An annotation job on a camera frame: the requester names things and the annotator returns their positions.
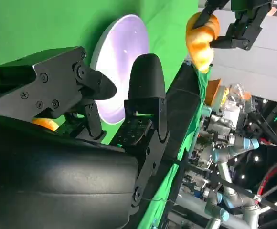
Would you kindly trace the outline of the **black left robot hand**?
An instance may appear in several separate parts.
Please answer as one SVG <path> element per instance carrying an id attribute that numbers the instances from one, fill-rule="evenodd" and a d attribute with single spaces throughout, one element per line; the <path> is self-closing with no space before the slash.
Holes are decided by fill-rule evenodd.
<path id="1" fill-rule="evenodd" d="M 235 14 L 235 22 L 229 25 L 225 36 L 210 42 L 210 47 L 250 50 L 262 30 L 261 23 L 271 8 L 270 0 L 232 0 L 231 11 Z"/>

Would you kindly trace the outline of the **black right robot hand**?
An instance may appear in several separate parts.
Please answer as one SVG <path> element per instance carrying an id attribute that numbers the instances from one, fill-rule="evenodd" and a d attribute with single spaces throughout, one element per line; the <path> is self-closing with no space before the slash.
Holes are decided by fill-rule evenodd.
<path id="1" fill-rule="evenodd" d="M 157 173 L 170 136 L 158 56 L 134 61 L 108 145 L 96 102 L 117 88 L 85 57 L 77 46 L 0 65 L 0 229 L 120 229 Z"/>

